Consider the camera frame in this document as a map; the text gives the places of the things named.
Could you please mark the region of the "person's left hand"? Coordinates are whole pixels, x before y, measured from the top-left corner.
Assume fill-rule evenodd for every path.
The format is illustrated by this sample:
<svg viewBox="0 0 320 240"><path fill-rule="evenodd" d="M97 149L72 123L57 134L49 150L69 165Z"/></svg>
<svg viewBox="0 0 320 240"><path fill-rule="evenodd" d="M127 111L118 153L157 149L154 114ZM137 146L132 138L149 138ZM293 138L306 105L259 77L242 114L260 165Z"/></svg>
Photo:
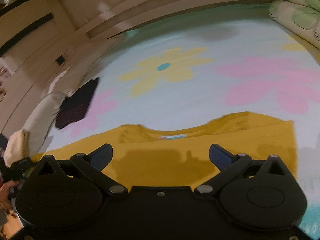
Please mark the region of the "person's left hand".
<svg viewBox="0 0 320 240"><path fill-rule="evenodd" d="M7 183L3 184L0 189L0 202L4 210L12 210L12 204L9 199L10 189L16 187L19 184L18 181L10 180Z"/></svg>

